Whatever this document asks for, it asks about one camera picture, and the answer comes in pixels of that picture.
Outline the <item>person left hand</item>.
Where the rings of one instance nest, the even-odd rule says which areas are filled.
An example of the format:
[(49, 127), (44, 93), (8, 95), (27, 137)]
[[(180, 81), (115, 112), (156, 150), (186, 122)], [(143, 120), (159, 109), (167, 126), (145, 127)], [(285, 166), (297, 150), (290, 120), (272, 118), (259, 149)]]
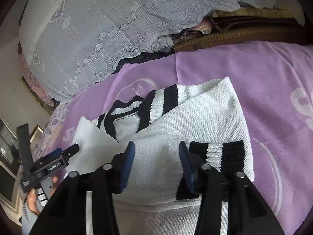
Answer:
[[(57, 189), (57, 182), (58, 182), (58, 177), (52, 176), (52, 188), (50, 190), (51, 196), (53, 196), (54, 192)], [(36, 190), (34, 188), (32, 188), (27, 194), (27, 203), (28, 203), (28, 207), (31, 210), (31, 212), (36, 214), (36, 216), (39, 216), (40, 211), (37, 208), (36, 202), (37, 202)]]

